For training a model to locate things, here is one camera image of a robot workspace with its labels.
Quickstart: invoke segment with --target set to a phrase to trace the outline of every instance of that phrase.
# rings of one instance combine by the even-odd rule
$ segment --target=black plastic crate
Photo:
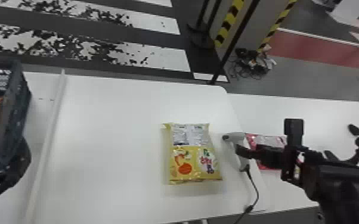
[[[0,59],[0,170],[19,150],[31,93],[17,60]]]

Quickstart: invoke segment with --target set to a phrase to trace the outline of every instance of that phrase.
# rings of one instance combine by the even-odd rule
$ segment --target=black cable
[[[234,224],[238,224],[241,219],[243,218],[243,216],[245,216],[246,214],[249,214],[253,208],[255,207],[255,205],[258,203],[259,201],[259,191],[258,191],[258,188],[256,187],[256,184],[255,182],[253,181],[253,178],[252,178],[252,175],[250,174],[250,166],[248,165],[246,168],[245,168],[245,172],[250,180],[250,182],[252,183],[253,185],[253,188],[255,189],[255,192],[256,192],[256,199],[255,201],[253,202],[253,204],[249,205],[246,207],[245,211],[238,217],[238,219],[234,222]]]

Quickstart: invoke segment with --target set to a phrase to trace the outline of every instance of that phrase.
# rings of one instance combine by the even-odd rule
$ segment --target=red floor stripe
[[[359,68],[359,47],[278,31],[270,55]]]

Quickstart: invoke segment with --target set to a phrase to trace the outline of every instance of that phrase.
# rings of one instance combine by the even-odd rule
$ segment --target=black and white floor pattern
[[[102,41],[0,24],[0,52],[79,61],[105,61],[124,66],[190,71],[184,50]]]
[[[146,2],[171,8],[171,0],[127,0]],[[70,0],[0,0],[0,7],[11,8],[30,13],[52,14],[59,17],[69,17],[74,20],[88,20],[92,22],[110,23],[112,29],[125,26],[133,29],[162,33],[167,38],[180,36],[177,20],[172,17],[140,13],[128,9],[120,9],[100,4],[70,1]],[[159,76],[171,76],[170,72],[180,71],[173,75],[181,78],[181,74],[192,74],[193,79],[209,80],[210,71],[191,70],[187,52],[176,47],[161,47],[137,42],[111,41],[109,39],[94,38],[89,35],[73,35],[67,28],[66,33],[55,30],[28,29],[21,24],[0,24],[0,54],[65,59],[112,65],[130,66],[138,68],[156,69]],[[226,76],[220,76],[219,81],[227,82]]]
[[[38,13],[103,21],[157,32],[180,34],[174,18],[139,13],[131,10],[69,0],[0,0],[0,7],[16,8]]]

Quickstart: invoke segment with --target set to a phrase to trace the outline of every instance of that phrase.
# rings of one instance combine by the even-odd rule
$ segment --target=floor
[[[218,85],[229,93],[359,101],[359,20],[336,17],[318,1],[295,4],[270,42],[269,55],[277,65],[265,77],[223,76]],[[200,4],[201,0],[0,0],[0,55],[18,56],[26,71],[59,73],[65,68],[67,74],[84,76],[204,83],[198,79],[207,79],[219,58],[214,51],[190,44],[186,23]],[[287,211],[243,221],[319,223],[316,212]],[[235,218],[208,222],[231,223]]]

